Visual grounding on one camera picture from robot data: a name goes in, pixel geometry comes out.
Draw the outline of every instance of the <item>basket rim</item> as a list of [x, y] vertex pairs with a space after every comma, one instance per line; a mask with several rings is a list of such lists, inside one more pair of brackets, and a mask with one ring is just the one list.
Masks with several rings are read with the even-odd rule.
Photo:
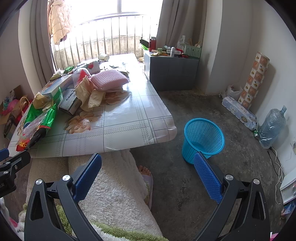
[[[218, 151], [215, 151], [215, 152], [204, 152], [204, 151], [201, 151], [201, 150], [198, 150], [194, 145], [192, 145], [191, 141], [188, 139], [187, 137], [187, 127], [188, 125], [191, 123], [191, 122], [196, 122], [196, 121], [205, 121], [205, 122], [208, 122], [208, 123], [211, 123], [213, 124], [217, 129], [218, 131], [220, 132], [220, 134], [222, 135], [222, 145], [221, 147], [219, 148]], [[185, 135], [185, 139], [186, 141], [189, 143], [189, 145], [196, 151], [201, 151], [204, 155], [209, 155], [209, 156], [212, 156], [212, 155], [215, 155], [215, 154], [218, 154], [220, 151], [222, 151], [222, 149], [224, 148], [224, 144], [225, 144], [225, 138], [224, 138], [224, 135], [223, 135], [223, 132], [221, 131], [221, 129], [212, 121], [208, 120], [208, 119], [205, 119], [205, 118], [194, 118], [190, 121], [187, 122], [187, 124], [185, 125], [185, 128], [184, 128], [184, 135]]]

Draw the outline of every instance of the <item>concrete floor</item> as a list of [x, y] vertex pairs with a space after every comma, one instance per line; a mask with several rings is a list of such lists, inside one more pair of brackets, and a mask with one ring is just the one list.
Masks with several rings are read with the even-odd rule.
[[[209, 198], [194, 166], [186, 163], [181, 155], [184, 126], [193, 118], [202, 117], [215, 122], [225, 136], [225, 147], [210, 160], [224, 173], [235, 178], [251, 181], [261, 180], [266, 195], [271, 231], [281, 228], [282, 205], [274, 199], [277, 176], [266, 150], [234, 115], [221, 105], [217, 96], [197, 96], [196, 91], [165, 91], [159, 95], [171, 112], [178, 129], [176, 138], [170, 142], [131, 149], [137, 165], [148, 167], [154, 177], [151, 212], [164, 237], [170, 241], [191, 240], [203, 227], [216, 206]], [[26, 180], [30, 167], [18, 172], [17, 191], [6, 196], [6, 206], [13, 219], [25, 203]], [[239, 204], [236, 203], [226, 225], [229, 229]]]

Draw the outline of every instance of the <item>beige down jacket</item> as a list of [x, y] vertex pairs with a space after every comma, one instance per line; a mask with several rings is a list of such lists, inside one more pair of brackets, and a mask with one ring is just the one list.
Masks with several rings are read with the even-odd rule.
[[72, 30], [71, 6], [64, 0], [53, 0], [48, 7], [48, 31], [53, 34], [54, 44], [59, 45], [60, 39]]

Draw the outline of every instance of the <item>blue gripper pad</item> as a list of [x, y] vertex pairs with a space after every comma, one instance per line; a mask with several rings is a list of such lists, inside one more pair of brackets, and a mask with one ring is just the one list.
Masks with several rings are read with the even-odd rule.
[[222, 187], [216, 175], [198, 152], [194, 155], [194, 167], [211, 199], [218, 204], [222, 200]]
[[9, 157], [9, 150], [7, 148], [0, 150], [0, 161], [3, 161], [7, 157]]
[[73, 199], [75, 202], [84, 200], [89, 189], [91, 188], [96, 176], [98, 175], [102, 167], [102, 158], [99, 154], [96, 154], [93, 159], [86, 164], [84, 172], [80, 175], [76, 181], [74, 188], [72, 188]]

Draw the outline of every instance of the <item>light green basket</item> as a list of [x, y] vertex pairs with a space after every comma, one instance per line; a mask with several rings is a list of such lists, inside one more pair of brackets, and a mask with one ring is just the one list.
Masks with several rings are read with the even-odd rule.
[[202, 48], [198, 48], [190, 45], [185, 45], [184, 47], [185, 47], [184, 54], [192, 57], [200, 58], [200, 53], [202, 51]]

